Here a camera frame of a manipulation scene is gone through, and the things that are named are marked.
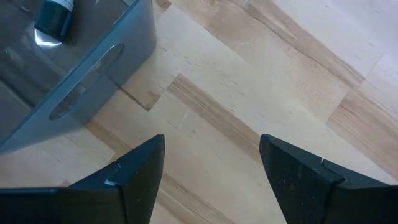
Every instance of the bottle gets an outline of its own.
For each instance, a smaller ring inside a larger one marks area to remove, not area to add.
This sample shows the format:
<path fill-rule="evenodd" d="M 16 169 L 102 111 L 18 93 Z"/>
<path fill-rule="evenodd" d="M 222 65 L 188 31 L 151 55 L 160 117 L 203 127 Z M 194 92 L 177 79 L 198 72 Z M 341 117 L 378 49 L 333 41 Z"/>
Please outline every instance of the bottle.
<path fill-rule="evenodd" d="M 62 41 L 72 18 L 73 0 L 45 0 L 35 22 L 35 28 Z"/>

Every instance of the wooden floor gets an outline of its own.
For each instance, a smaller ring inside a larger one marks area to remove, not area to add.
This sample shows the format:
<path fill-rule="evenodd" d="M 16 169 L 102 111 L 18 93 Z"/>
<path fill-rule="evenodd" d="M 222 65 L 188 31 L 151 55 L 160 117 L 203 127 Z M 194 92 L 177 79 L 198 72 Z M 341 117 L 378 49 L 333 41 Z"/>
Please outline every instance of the wooden floor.
<path fill-rule="evenodd" d="M 86 128 L 0 157 L 0 187 L 68 186 L 164 134 L 151 223 L 285 223 L 258 153 L 265 133 L 396 184 L 396 9 L 156 0 L 152 57 Z"/>

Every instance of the floor plank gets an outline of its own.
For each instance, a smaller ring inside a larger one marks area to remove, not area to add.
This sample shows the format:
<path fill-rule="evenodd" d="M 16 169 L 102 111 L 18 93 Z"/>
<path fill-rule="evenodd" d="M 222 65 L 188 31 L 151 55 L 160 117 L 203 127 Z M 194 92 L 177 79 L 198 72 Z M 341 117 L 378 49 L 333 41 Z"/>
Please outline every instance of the floor plank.
<path fill-rule="evenodd" d="M 348 94 L 328 125 L 398 179 L 398 67 L 386 54 Z"/>
<path fill-rule="evenodd" d="M 168 0 L 152 0 L 154 6 L 155 21 L 170 7 Z M 120 88 L 126 92 L 133 100 L 140 104 L 145 110 L 149 111 L 159 100 L 165 89 L 175 78 L 173 72 L 166 69 L 167 60 L 164 60 L 165 51 L 169 48 L 167 44 L 158 42 L 157 46 L 138 71 L 134 73 Z"/>
<path fill-rule="evenodd" d="M 361 29 L 376 47 L 398 57 L 398 2 L 395 0 L 332 0 L 347 21 Z"/>
<path fill-rule="evenodd" d="M 2 155 L 0 187 L 65 186 L 108 165 L 114 154 L 81 128 Z"/>
<path fill-rule="evenodd" d="M 175 6 L 157 28 L 165 46 L 163 69 L 174 77 L 170 85 L 149 111 L 119 91 L 93 120 L 128 148 L 165 134 L 165 179 L 154 217 L 162 214 L 172 223 L 285 223 L 262 165 L 247 153 L 262 133 L 396 183 Z M 159 61 L 141 72 L 152 63 Z M 238 133 L 238 126 L 251 134 Z"/>
<path fill-rule="evenodd" d="M 329 0 L 249 0 L 241 7 L 350 87 L 358 86 L 384 53 Z"/>
<path fill-rule="evenodd" d="M 289 98 L 327 121 L 350 87 L 230 0 L 172 0 Z"/>

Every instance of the handle cutout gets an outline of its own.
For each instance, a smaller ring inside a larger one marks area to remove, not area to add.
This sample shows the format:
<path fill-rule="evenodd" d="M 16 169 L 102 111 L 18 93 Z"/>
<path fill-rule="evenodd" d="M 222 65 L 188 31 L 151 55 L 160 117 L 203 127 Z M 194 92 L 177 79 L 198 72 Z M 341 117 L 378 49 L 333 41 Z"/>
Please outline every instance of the handle cutout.
<path fill-rule="evenodd" d="M 104 73 L 106 73 L 107 69 L 120 58 L 123 54 L 123 50 L 124 44 L 122 43 L 112 46 L 51 111 L 49 119 L 54 121 L 72 110 L 79 99 L 104 75 Z"/>

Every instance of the plastic storage container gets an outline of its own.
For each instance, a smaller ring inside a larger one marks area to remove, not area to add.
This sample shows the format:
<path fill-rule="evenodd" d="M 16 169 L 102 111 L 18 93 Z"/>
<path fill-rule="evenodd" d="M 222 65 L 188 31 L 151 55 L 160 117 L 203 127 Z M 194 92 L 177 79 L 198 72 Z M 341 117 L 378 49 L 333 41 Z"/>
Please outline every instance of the plastic storage container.
<path fill-rule="evenodd" d="M 34 29 L 42 3 L 0 2 L 0 152 L 87 123 L 155 48 L 151 0 L 75 1 L 62 43 Z"/>

